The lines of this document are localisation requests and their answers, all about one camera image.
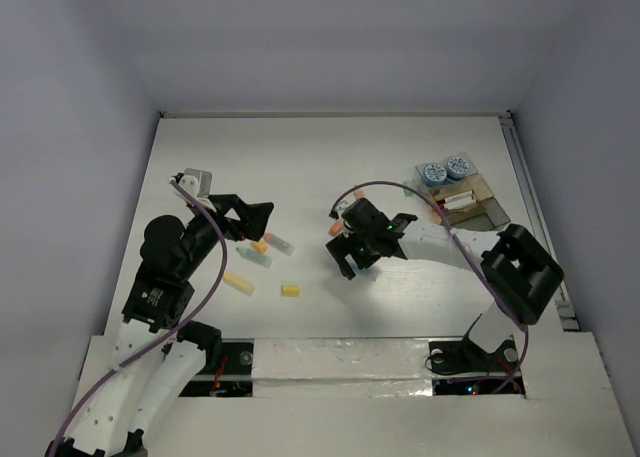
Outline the blue patterned tape roll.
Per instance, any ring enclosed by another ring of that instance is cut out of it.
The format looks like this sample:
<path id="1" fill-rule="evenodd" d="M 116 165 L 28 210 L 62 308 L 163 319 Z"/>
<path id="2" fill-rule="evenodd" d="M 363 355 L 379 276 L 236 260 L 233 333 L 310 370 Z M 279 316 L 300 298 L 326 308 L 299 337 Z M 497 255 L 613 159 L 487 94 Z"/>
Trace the blue patterned tape roll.
<path id="1" fill-rule="evenodd" d="M 447 170 L 437 162 L 427 163 L 421 171 L 423 182 L 428 187 L 443 185 L 447 178 Z"/>

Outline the red whiteboard marker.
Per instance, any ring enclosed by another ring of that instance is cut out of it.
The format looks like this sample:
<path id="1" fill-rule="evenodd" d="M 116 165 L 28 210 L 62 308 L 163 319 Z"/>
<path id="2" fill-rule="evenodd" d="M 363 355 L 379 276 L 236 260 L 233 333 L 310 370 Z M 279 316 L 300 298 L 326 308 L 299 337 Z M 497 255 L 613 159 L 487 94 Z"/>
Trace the red whiteboard marker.
<path id="1" fill-rule="evenodd" d="M 461 208 L 468 207 L 470 205 L 475 204 L 476 201 L 472 196 L 466 196 L 460 199 L 443 202 L 440 204 L 440 208 L 446 211 L 453 211 Z"/>

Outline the blue whiteboard marker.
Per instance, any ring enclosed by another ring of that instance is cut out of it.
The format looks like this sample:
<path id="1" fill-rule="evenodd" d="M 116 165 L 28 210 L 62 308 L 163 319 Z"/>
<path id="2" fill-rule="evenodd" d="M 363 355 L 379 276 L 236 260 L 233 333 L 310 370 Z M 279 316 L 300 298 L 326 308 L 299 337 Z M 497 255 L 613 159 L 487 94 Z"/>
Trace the blue whiteboard marker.
<path id="1" fill-rule="evenodd" d="M 446 212 L 458 211 L 460 209 L 465 209 L 468 207 L 472 207 L 476 204 L 474 199 L 460 199 L 451 202 L 443 203 L 440 208 Z"/>

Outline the black whiteboard marker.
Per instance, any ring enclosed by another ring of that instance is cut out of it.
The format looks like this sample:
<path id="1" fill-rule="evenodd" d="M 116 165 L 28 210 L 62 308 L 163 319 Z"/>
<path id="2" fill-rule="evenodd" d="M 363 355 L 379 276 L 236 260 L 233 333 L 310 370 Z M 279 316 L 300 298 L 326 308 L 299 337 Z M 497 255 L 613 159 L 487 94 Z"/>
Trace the black whiteboard marker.
<path id="1" fill-rule="evenodd" d="M 473 191 L 469 190 L 466 192 L 461 192 L 461 193 L 446 197 L 444 198 L 444 202 L 456 201 L 456 200 L 471 198 L 471 197 L 473 197 Z"/>

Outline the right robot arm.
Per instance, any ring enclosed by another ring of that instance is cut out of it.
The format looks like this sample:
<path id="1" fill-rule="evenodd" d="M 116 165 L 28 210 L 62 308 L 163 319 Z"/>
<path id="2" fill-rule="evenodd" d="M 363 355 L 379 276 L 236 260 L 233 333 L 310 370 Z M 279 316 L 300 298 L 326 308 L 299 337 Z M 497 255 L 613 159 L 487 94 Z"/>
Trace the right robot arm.
<path id="1" fill-rule="evenodd" d="M 473 369 L 491 363 L 514 332 L 537 324 L 564 280 L 560 265 L 521 225 L 471 231 L 407 213 L 390 219 L 366 198 L 330 217 L 343 230 L 326 248 L 349 280 L 381 258 L 439 262 L 476 274 L 494 302 L 443 353 L 444 361 L 461 358 Z"/>

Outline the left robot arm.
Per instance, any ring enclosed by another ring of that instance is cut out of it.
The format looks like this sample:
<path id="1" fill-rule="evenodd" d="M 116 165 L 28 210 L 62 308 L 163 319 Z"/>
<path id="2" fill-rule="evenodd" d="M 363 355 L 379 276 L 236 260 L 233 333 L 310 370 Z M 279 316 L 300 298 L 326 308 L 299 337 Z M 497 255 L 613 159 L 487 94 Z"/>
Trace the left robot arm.
<path id="1" fill-rule="evenodd" d="M 187 204 L 189 223 L 163 215 L 145 228 L 110 368 L 76 403 L 47 455 L 147 455 L 191 379 L 224 363 L 220 330 L 185 312 L 194 294 L 189 280 L 216 245 L 262 238 L 274 205 L 235 194 Z"/>

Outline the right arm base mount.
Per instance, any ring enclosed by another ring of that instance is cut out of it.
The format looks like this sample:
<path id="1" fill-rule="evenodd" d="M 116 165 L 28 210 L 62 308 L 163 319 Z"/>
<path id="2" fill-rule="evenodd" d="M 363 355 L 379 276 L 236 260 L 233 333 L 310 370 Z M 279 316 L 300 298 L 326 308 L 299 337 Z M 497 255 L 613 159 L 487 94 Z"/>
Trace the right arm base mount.
<path id="1" fill-rule="evenodd" d="M 519 354 L 512 338 L 497 350 L 485 352 L 470 340 L 436 340 L 429 343 L 424 361 L 432 375 L 436 396 L 525 395 Z"/>

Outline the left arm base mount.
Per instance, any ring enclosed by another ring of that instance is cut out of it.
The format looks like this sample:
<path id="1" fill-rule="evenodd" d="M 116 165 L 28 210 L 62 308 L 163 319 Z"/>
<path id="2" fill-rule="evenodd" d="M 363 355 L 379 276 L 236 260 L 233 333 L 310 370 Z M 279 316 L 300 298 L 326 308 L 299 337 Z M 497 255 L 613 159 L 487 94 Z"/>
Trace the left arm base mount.
<path id="1" fill-rule="evenodd" d="M 181 397 L 253 396 L 253 340 L 224 340 L 220 356 L 208 363 L 181 391 Z"/>

